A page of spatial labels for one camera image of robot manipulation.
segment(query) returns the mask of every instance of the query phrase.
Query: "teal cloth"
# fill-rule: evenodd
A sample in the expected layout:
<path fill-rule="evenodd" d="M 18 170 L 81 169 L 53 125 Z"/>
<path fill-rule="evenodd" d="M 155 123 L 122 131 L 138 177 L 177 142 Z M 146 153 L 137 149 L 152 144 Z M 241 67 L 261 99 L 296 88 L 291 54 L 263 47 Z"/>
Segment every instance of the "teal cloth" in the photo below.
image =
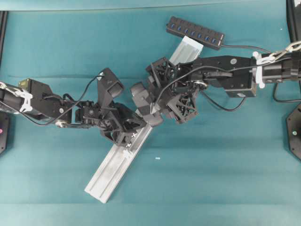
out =
<path fill-rule="evenodd" d="M 259 0 L 1 0 L 0 9 L 7 11 L 96 10 L 195 6 L 244 1 L 252 2 Z"/>
<path fill-rule="evenodd" d="M 10 12 L 1 80 L 16 85 L 31 77 L 76 99 L 92 76 L 110 67 L 126 87 L 117 101 L 134 110 L 130 86 L 181 41 L 165 31 L 170 16 L 221 31 L 229 45 L 275 51 L 289 43 L 283 0 Z M 201 53 L 220 55 L 250 57 L 252 51 Z M 227 107 L 240 101 L 222 89 L 207 93 Z M 233 113 L 200 96 L 197 118 L 183 125 L 165 120 L 152 131 L 107 204 L 84 192 L 111 148 L 98 129 L 41 128 L 12 115 L 0 155 L 0 225 L 299 226 L 301 161 L 288 150 L 285 126 L 297 104 L 278 104 L 271 95 L 267 85 Z M 279 96 L 299 95 L 297 83 L 281 84 Z M 85 99 L 97 99 L 96 84 Z"/>

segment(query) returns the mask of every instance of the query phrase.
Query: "white clip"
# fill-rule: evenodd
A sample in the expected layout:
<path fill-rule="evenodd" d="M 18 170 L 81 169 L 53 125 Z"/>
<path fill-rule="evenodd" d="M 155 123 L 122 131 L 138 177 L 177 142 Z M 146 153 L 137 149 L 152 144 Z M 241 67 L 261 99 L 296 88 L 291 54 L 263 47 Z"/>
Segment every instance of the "white clip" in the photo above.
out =
<path fill-rule="evenodd" d="M 261 54 L 259 54 L 258 52 L 253 52 L 253 57 L 255 57 L 257 65 L 264 64 L 263 62 L 266 60 L 266 57 L 262 58 Z M 262 66 L 256 68 L 255 81 L 257 84 L 259 84 L 259 87 L 261 89 L 265 87 L 265 84 L 262 81 Z"/>
<path fill-rule="evenodd" d="M 22 89 L 22 90 L 18 90 L 16 89 L 15 91 L 15 96 L 16 97 L 22 97 L 24 98 L 24 102 L 20 108 L 20 112 L 24 113 L 24 112 L 30 112 L 32 111 L 32 106 L 31 106 L 31 99 L 32 99 L 32 94 L 27 92 L 26 90 Z"/>

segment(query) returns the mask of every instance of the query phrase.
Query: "wire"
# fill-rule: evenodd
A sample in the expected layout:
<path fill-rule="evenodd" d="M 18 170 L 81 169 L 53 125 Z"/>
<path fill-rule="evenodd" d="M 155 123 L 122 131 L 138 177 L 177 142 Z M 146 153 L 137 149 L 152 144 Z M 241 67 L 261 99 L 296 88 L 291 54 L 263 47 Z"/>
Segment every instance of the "wire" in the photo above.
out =
<path fill-rule="evenodd" d="M 62 116 L 64 116 L 67 112 L 69 112 L 72 108 L 74 108 L 81 100 L 82 98 L 84 97 L 84 95 L 86 94 L 90 84 L 98 77 L 103 77 L 102 75 L 97 75 L 95 76 L 87 85 L 86 85 L 86 88 L 83 92 L 83 94 L 80 96 L 80 98 L 78 99 L 78 101 L 76 101 L 71 107 L 69 107 L 67 110 L 65 110 L 62 114 L 60 114 L 59 116 L 57 116 L 56 118 L 54 118 L 53 120 L 45 123 L 45 124 L 41 124 L 41 123 L 38 123 L 36 121 L 34 121 L 33 119 L 31 119 L 30 117 L 28 117 L 26 114 L 24 114 L 23 112 L 20 112 L 19 110 L 15 109 L 14 107 L 11 107 L 7 104 L 5 104 L 4 102 L 0 101 L 1 104 L 3 104 L 4 106 L 16 111 L 16 112 L 19 112 L 22 116 L 24 116 L 25 118 L 27 118 L 28 120 L 30 120 L 31 122 L 33 122 L 34 124 L 38 125 L 38 126 L 47 126 L 47 125 L 50 125 L 51 123 L 53 123 L 54 121 L 60 119 Z"/>
<path fill-rule="evenodd" d="M 260 47 L 257 47 L 257 46 L 231 46 L 231 45 L 222 44 L 222 47 L 226 47 L 226 48 L 250 48 L 250 49 L 259 50 L 259 51 L 264 52 L 264 53 L 271 53 L 271 51 L 268 51 L 264 48 L 260 48 Z"/>
<path fill-rule="evenodd" d="M 242 101 L 239 103 L 239 105 L 237 105 L 235 108 L 232 108 L 232 109 L 228 109 L 228 108 L 225 108 L 221 105 L 219 105 L 217 102 L 215 102 L 214 100 L 212 100 L 204 91 L 200 90 L 201 94 L 203 94 L 204 97 L 207 98 L 207 100 L 209 100 L 212 104 L 214 104 L 215 106 L 217 106 L 218 108 L 224 110 L 224 111 L 227 111 L 227 112 L 234 112 L 236 111 L 237 109 L 239 109 L 243 104 L 244 102 L 246 101 L 246 97 L 244 97 L 242 99 Z"/>
<path fill-rule="evenodd" d="M 276 83 L 275 86 L 274 86 L 274 91 L 273 91 L 273 98 L 275 101 L 279 102 L 279 103 L 295 103 L 295 102 L 300 102 L 301 99 L 292 99 L 292 100 L 279 100 L 277 99 L 276 97 L 276 93 L 277 93 L 277 90 L 278 90 L 278 86 L 279 86 L 279 83 Z"/>
<path fill-rule="evenodd" d="M 238 68 L 233 68 L 231 70 L 225 70 L 225 69 L 222 69 L 222 68 L 219 68 L 219 67 L 215 67 L 215 66 L 200 66 L 200 67 L 197 67 L 193 70 L 191 70 L 190 72 L 172 80 L 171 82 L 169 82 L 162 90 L 161 92 L 159 93 L 158 95 L 158 98 L 155 102 L 155 105 L 156 106 L 163 94 L 163 92 L 169 87 L 171 86 L 172 84 L 174 84 L 175 82 L 177 82 L 178 80 L 181 80 L 183 78 L 185 78 L 186 76 L 190 75 L 191 73 L 194 73 L 196 71 L 199 71 L 200 69 L 204 69 L 204 68 L 211 68 L 211 69 L 216 69 L 216 70 L 220 70 L 220 71 L 224 71 L 224 72 L 234 72 L 234 71 L 238 71 L 238 70 L 244 70 L 244 69 L 249 69 L 249 68 L 256 68 L 256 67 L 262 67 L 262 66 L 267 66 L 267 65 L 271 65 L 271 64 L 274 64 L 274 63 L 277 63 L 277 62 L 280 62 L 280 61 L 283 61 L 283 60 L 287 60 L 287 59 L 290 59 L 290 57 L 286 57 L 286 58 L 282 58 L 280 60 L 277 60 L 275 62 L 272 62 L 272 63 L 266 63 L 266 64 L 262 64 L 262 65 L 254 65 L 254 66 L 247 66 L 247 67 L 238 67 Z"/>

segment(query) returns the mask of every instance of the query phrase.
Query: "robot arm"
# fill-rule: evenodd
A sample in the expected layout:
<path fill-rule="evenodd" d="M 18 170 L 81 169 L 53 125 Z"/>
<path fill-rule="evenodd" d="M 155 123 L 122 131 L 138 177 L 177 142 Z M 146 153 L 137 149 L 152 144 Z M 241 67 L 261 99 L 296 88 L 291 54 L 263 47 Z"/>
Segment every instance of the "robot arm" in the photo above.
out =
<path fill-rule="evenodd" d="M 146 68 L 149 74 L 147 87 L 141 82 L 131 87 L 137 113 L 113 101 L 124 87 L 109 68 L 88 83 L 77 101 L 69 94 L 63 97 L 54 94 L 47 84 L 32 79 L 19 82 L 18 87 L 1 82 L 0 110 L 20 113 L 40 126 L 53 123 L 60 128 L 98 127 L 101 135 L 117 146 L 130 147 L 137 130 L 147 123 L 152 127 L 160 125 L 163 114 L 179 124 L 193 119 L 198 115 L 198 93 L 210 99 L 204 93 L 210 85 L 224 89 L 229 97 L 243 97 L 245 100 L 246 97 L 256 96 L 258 83 L 264 87 L 265 83 L 301 80 L 301 52 L 283 51 L 276 57 L 271 55 L 198 58 L 177 65 L 161 58 Z M 97 102 L 82 101 L 88 86 L 95 79 Z M 77 108 L 76 123 L 72 123 L 74 107 Z M 33 119 L 46 123 L 40 124 Z"/>
<path fill-rule="evenodd" d="M 113 99 L 121 94 L 124 87 L 109 68 L 100 72 L 96 78 L 98 88 L 96 103 L 75 101 L 68 94 L 60 97 L 54 94 L 47 84 L 32 79 L 19 82 L 19 87 L 2 82 L 0 83 L 0 110 L 20 113 L 28 119 L 46 122 L 40 124 L 31 120 L 40 126 L 52 123 L 60 128 L 88 129 L 96 126 L 102 136 L 116 145 L 131 145 L 133 133 L 144 127 L 145 121 L 123 104 L 114 103 Z M 74 107 L 77 107 L 76 124 L 72 123 Z"/>

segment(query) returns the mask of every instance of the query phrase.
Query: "black cable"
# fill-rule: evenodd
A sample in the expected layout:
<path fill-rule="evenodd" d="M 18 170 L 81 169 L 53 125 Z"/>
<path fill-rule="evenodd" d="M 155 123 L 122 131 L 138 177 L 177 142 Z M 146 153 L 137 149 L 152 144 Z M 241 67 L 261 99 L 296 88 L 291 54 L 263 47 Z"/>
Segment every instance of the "black cable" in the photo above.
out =
<path fill-rule="evenodd" d="M 86 94 L 90 84 L 97 78 L 97 77 L 103 77 L 102 75 L 97 75 L 95 76 L 87 85 L 86 85 L 86 88 L 83 92 L 83 94 L 80 96 L 80 98 L 78 99 L 78 101 L 76 101 L 71 107 L 69 107 L 66 111 L 64 111 L 63 113 L 61 113 L 59 116 L 57 116 L 56 118 L 54 118 L 53 120 L 45 123 L 45 124 L 40 124 L 34 120 L 32 120 L 29 116 L 27 116 L 26 114 L 24 114 L 23 112 L 20 112 L 19 110 L 15 109 L 14 107 L 11 107 L 7 104 L 5 104 L 4 102 L 0 101 L 1 104 L 3 104 L 4 106 L 10 108 L 10 109 L 13 109 L 14 111 L 16 112 L 19 112 L 22 116 L 24 116 L 25 118 L 27 118 L 28 120 L 30 120 L 31 122 L 33 122 L 34 124 L 38 125 L 38 126 L 47 126 L 47 125 L 50 125 L 51 123 L 53 123 L 54 121 L 60 119 L 62 116 L 64 116 L 67 112 L 69 112 L 72 108 L 74 108 L 81 100 L 82 98 L 84 97 L 84 95 Z"/>
<path fill-rule="evenodd" d="M 278 90 L 278 86 L 279 86 L 279 83 L 276 83 L 275 86 L 274 86 L 273 98 L 274 98 L 275 101 L 277 101 L 279 103 L 294 103 L 294 102 L 300 102 L 301 101 L 301 99 L 293 99 L 293 100 L 279 100 L 279 99 L 277 99 L 276 93 L 277 93 L 277 90 Z"/>
<path fill-rule="evenodd" d="M 264 48 L 260 48 L 260 47 L 257 47 L 257 46 L 231 46 L 231 45 L 222 44 L 222 47 L 226 47 L 226 48 L 250 48 L 250 49 L 259 50 L 259 51 L 264 52 L 264 53 L 271 53 L 271 51 L 268 51 Z"/>
<path fill-rule="evenodd" d="M 216 70 L 220 70 L 220 71 L 224 71 L 224 72 L 234 72 L 234 71 L 238 71 L 238 70 L 244 70 L 244 69 L 249 69 L 249 68 L 256 68 L 256 67 L 263 67 L 263 66 L 267 66 L 267 65 L 271 65 L 271 64 L 274 64 L 274 63 L 277 63 L 277 62 L 280 62 L 280 61 L 283 61 L 283 60 L 287 60 L 287 59 L 290 59 L 290 57 L 286 57 L 286 58 L 282 58 L 282 59 L 279 59 L 275 62 L 272 62 L 272 63 L 265 63 L 265 64 L 262 64 L 262 65 L 254 65 L 254 66 L 247 66 L 247 67 L 238 67 L 238 68 L 233 68 L 231 70 L 225 70 L 225 69 L 222 69 L 222 68 L 219 68 L 219 67 L 215 67 L 215 66 L 200 66 L 200 67 L 197 67 L 193 70 L 191 70 L 190 72 L 180 76 L 179 78 L 176 78 L 174 80 L 172 80 L 171 82 L 169 82 L 162 90 L 161 92 L 159 93 L 158 95 L 158 98 L 155 102 L 155 105 L 156 106 L 163 94 L 163 92 L 169 87 L 171 86 L 172 84 L 174 84 L 175 82 L 177 82 L 178 80 L 181 80 L 183 78 L 185 78 L 186 76 L 190 75 L 191 73 L 194 73 L 196 71 L 199 71 L 200 69 L 204 69 L 204 68 L 212 68 L 212 69 L 216 69 Z"/>
<path fill-rule="evenodd" d="M 228 109 L 228 108 L 225 108 L 221 105 L 219 105 L 217 102 L 215 102 L 214 100 L 212 100 L 204 91 L 200 90 L 200 93 L 207 98 L 207 100 L 209 100 L 212 104 L 214 104 L 215 106 L 217 106 L 218 108 L 224 110 L 224 111 L 227 111 L 227 112 L 234 112 L 236 111 L 237 109 L 239 109 L 243 104 L 244 102 L 246 101 L 246 97 L 244 97 L 242 99 L 242 101 L 239 103 L 239 105 L 237 105 L 235 108 L 232 108 L 232 109 Z"/>

